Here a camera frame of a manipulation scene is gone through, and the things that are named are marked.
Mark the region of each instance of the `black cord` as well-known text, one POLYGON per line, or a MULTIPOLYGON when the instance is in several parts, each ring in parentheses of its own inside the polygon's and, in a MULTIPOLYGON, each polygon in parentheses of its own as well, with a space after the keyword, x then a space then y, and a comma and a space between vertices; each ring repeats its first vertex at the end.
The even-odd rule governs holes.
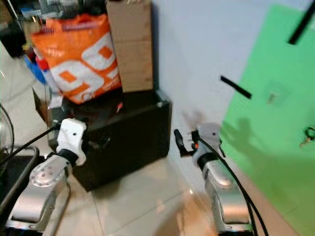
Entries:
POLYGON ((311 22, 314 13, 315 13, 315 0, 311 3, 308 10, 304 14, 301 22, 296 27, 293 35, 290 37, 289 39, 290 44, 293 44, 293 45, 296 44, 296 42, 299 40, 303 32, 307 29, 307 25, 311 22))
POLYGON ((30 140, 29 142, 27 142, 26 144, 24 144, 23 146, 20 146, 18 149, 16 149, 14 152, 12 152, 10 155, 8 155, 3 161, 1 161, 0 166, 2 166, 4 163, 6 163, 8 160, 10 160, 13 156, 15 156, 16 154, 18 154, 20 151, 22 151, 23 149, 27 148, 29 145, 31 145, 32 143, 36 142, 38 139, 44 137, 45 135, 49 134, 50 132, 57 130, 60 128, 60 125, 57 124, 54 127, 48 129, 47 131, 45 131, 44 133, 38 135, 36 138, 30 140))
POLYGON ((222 153, 222 156, 223 156, 224 158, 226 158, 226 155, 225 155, 224 151, 223 151, 222 148, 221 148, 221 144, 222 144, 222 140, 220 139, 219 149, 220 149, 220 152, 222 153))
POLYGON ((254 214, 252 213, 252 207, 251 207, 251 204, 249 203, 249 201, 247 201, 247 200, 246 200, 246 205, 247 205, 247 208, 248 208, 248 212, 250 214, 250 218, 251 218, 251 222, 252 222, 252 229, 254 231, 254 236, 258 236, 254 214))
POLYGON ((10 153, 12 153, 13 152, 13 148, 14 148, 14 129, 13 129, 13 124, 11 122, 11 119, 10 119, 9 115, 8 115, 8 112, 6 112, 5 108, 2 106, 1 103, 0 103, 0 106, 1 106, 2 111, 4 112, 4 116, 7 119, 7 121, 9 122, 10 128, 12 130, 12 147, 11 147, 11 152, 10 152, 10 153))
POLYGON ((250 198, 250 196, 248 195, 248 193, 246 192, 246 190, 244 189, 244 187, 242 186, 241 182, 238 180, 237 176, 234 174, 233 170, 229 167, 229 165, 227 164, 227 162, 218 154, 218 152, 213 148, 211 147, 207 142, 205 142, 203 139, 201 139, 200 137, 198 137, 198 140, 203 144, 205 145, 208 149, 210 149, 216 156, 217 158, 223 163, 223 165, 225 165, 225 167, 227 168, 227 170, 231 173, 231 175, 233 176, 233 178, 235 179, 235 181, 237 182, 238 186, 240 187, 246 201, 249 202, 249 204, 252 206, 252 208, 254 209, 258 219, 259 219, 259 222, 261 224, 261 227, 264 231, 264 234, 266 236, 269 236, 268 234, 268 231, 267 231, 267 228, 265 226, 265 223, 257 209, 257 207, 255 206, 254 202, 252 201, 252 199, 250 198))

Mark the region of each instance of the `green backdrop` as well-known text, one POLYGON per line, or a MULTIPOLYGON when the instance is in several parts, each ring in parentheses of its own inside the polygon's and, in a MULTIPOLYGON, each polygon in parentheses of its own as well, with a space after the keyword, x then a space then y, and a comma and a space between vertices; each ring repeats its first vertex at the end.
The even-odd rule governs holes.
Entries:
POLYGON ((275 5, 265 20, 222 125, 222 148, 303 236, 315 235, 315 31, 287 43, 302 12, 275 5))

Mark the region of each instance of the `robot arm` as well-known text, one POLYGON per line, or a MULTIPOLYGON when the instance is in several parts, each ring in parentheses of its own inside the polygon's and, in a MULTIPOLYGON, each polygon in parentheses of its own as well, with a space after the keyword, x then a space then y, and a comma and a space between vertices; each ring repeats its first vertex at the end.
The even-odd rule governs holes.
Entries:
MULTIPOLYGON (((75 119, 62 121, 57 138, 57 154, 36 166, 26 189, 16 201, 7 228, 44 232, 54 211, 56 200, 61 193, 70 194, 67 182, 72 167, 82 165, 85 154, 82 151, 82 137, 86 125, 75 119)), ((67 201, 63 202, 61 214, 67 201)))
POLYGON ((219 133, 220 127, 215 124, 198 127, 192 132, 194 151, 189 152, 184 147, 179 131, 174 131, 181 156, 190 154, 195 166, 202 171, 218 235, 253 236, 248 205, 237 182, 214 153, 194 137, 199 136, 214 149, 219 150, 219 133))

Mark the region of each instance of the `black box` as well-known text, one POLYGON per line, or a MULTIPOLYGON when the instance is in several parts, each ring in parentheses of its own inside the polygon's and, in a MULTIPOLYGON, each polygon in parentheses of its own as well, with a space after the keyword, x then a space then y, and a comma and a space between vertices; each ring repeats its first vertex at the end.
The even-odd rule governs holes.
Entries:
MULTIPOLYGON (((86 122, 87 160, 73 174, 87 191, 165 157, 169 150, 171 108, 161 91, 122 93, 116 90, 76 105, 63 101, 50 120, 76 118, 86 122)), ((49 140, 57 147, 57 133, 49 140)))
POLYGON ((6 28, 0 30, 0 40, 13 58, 23 55, 23 44, 26 43, 25 36, 16 21, 10 22, 6 28))

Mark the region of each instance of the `blue object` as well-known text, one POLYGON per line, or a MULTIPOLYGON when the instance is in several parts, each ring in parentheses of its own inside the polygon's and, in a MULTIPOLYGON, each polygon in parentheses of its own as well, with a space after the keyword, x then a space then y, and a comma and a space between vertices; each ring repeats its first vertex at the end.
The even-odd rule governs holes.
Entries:
POLYGON ((45 78, 43 76, 43 73, 39 69, 38 65, 34 62, 31 62, 27 56, 24 57, 24 61, 26 63, 26 66, 28 69, 31 70, 35 78, 40 81, 43 85, 46 84, 45 78))

